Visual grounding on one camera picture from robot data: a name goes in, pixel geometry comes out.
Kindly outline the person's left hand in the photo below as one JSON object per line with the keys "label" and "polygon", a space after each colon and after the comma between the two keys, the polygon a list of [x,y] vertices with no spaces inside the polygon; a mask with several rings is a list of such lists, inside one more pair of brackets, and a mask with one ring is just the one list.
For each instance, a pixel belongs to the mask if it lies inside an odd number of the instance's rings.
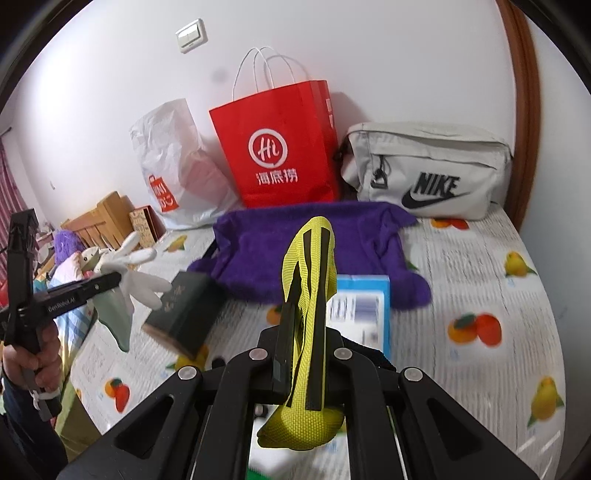
{"label": "person's left hand", "polygon": [[35,372],[36,385],[46,391],[54,391],[61,384],[62,361],[59,355],[58,329],[51,322],[41,333],[41,351],[32,354],[21,346],[3,347],[2,364],[7,378],[17,387],[27,389],[23,376],[25,369]]}

